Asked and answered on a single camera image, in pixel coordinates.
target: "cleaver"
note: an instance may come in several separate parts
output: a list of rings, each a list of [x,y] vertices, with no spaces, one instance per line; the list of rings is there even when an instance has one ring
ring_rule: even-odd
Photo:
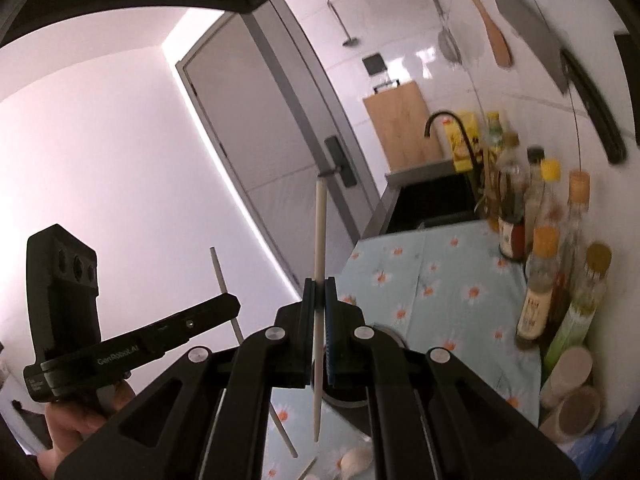
[[[610,164],[626,160],[626,145],[615,119],[596,85],[542,18],[521,0],[495,0],[498,11],[529,46],[558,89],[565,94],[574,83]]]

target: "black sink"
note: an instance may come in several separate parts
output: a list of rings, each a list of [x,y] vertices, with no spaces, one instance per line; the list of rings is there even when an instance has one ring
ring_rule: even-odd
[[[405,186],[400,190],[387,233],[477,220],[476,200],[463,173]]]

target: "ceiling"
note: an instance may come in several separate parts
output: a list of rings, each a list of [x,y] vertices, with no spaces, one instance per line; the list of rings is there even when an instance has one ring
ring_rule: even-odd
[[[55,23],[0,48],[0,102],[57,70],[124,50],[160,46],[182,7],[108,10]]]

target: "wooden cutting board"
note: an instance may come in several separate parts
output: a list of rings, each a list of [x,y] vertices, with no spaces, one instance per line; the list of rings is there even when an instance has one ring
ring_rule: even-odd
[[[438,136],[424,137],[429,110],[415,81],[373,94],[363,102],[391,171],[442,159]]]

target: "light strip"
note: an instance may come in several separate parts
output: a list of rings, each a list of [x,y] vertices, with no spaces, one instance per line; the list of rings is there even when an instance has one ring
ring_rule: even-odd
[[[209,153],[209,156],[212,158],[213,163],[216,169],[218,170],[220,177],[222,178],[222,181],[225,183],[229,193],[231,193],[231,196],[233,197],[234,202],[236,203],[236,206],[242,213],[244,220],[249,225],[249,229],[251,229],[255,238],[258,240],[260,247],[264,251],[264,254],[267,256],[267,259],[270,261],[271,265],[275,268],[276,272],[280,276],[280,279],[282,280],[282,283],[285,285],[285,288],[289,291],[294,301],[301,301],[302,298],[300,297],[300,294],[294,288],[293,284],[289,280],[289,277],[285,274],[284,270],[282,270],[280,263],[277,261],[276,257],[271,251],[271,248],[267,244],[267,241],[262,236],[262,233],[260,232],[260,229],[258,229],[258,226],[255,224],[255,221],[252,218],[251,213],[249,213],[248,209],[246,208],[246,205],[242,201],[242,198],[240,198],[240,195],[238,194],[238,190],[236,189],[236,186],[234,186],[233,182],[231,181],[231,178],[226,172],[226,168],[222,164],[222,161],[220,160],[220,157],[218,156],[216,149],[213,147],[213,143],[211,142],[211,139],[209,139],[209,136],[207,135],[207,131],[205,130],[202,124],[202,121],[198,116],[196,108],[194,107],[193,102],[191,101],[191,98],[187,93],[187,89],[185,88],[182,82],[182,79],[180,79],[180,74],[178,74],[178,71],[175,65],[172,65],[171,63],[169,63],[169,65],[170,65],[171,73],[174,76],[175,82],[178,85],[178,88],[180,89],[180,95],[182,95],[184,104],[187,107],[189,114],[191,115],[191,119],[193,120],[193,123],[195,124],[196,129],[200,134],[200,139],[202,140],[207,150],[207,153]]]

